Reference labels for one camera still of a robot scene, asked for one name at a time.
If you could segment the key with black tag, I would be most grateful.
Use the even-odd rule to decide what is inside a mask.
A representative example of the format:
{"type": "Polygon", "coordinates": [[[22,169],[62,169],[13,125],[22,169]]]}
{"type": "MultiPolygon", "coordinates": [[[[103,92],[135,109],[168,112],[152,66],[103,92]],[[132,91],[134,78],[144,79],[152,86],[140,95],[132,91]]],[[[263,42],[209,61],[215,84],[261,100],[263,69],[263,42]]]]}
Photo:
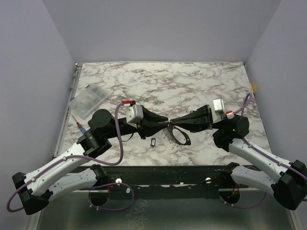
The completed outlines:
{"type": "Polygon", "coordinates": [[[151,147],[155,147],[156,146],[156,138],[151,138],[151,147]]]}

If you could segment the silver metal keyring holder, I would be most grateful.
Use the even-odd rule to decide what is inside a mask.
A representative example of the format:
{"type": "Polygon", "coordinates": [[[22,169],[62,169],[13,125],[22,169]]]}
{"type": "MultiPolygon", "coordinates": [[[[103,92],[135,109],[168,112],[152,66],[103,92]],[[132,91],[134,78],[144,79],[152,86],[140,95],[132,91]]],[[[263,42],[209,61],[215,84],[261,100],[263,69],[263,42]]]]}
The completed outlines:
{"type": "Polygon", "coordinates": [[[173,144],[179,146],[190,146],[191,140],[188,134],[174,125],[163,129],[162,133],[173,144]]]}

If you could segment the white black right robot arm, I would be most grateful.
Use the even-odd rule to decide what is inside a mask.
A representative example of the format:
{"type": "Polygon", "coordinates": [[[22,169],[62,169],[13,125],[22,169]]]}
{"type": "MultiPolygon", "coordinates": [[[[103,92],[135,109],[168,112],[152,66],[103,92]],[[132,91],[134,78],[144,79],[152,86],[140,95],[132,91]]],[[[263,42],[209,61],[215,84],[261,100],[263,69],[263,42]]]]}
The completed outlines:
{"type": "Polygon", "coordinates": [[[272,195],[284,208],[296,210],[307,196],[307,167],[296,160],[280,158],[269,153],[245,137],[249,133],[247,117],[232,111],[215,109],[205,105],[196,111],[170,120],[171,125],[196,133],[215,129],[213,141],[216,147],[235,154],[253,166],[257,171],[235,165],[220,176],[221,184],[232,187],[243,184],[272,195]]]}

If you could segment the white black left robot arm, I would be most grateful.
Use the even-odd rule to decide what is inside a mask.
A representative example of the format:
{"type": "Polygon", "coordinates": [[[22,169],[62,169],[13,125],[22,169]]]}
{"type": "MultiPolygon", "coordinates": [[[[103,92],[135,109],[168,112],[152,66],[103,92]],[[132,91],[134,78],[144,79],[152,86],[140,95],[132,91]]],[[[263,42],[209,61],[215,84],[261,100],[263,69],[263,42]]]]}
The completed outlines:
{"type": "Polygon", "coordinates": [[[103,188],[108,179],[102,165],[116,166],[122,162],[123,135],[138,133],[145,139],[169,124],[167,117],[150,112],[133,101],[123,101],[115,112],[112,115],[106,109],[97,110],[88,121],[90,128],[68,150],[37,170],[16,173],[12,177],[16,191],[7,202],[7,210],[14,212],[10,204],[15,196],[19,196],[25,213],[32,215],[63,193],[89,187],[103,188]],[[119,141],[119,159],[116,162],[98,160],[111,148],[111,138],[119,141]]]}

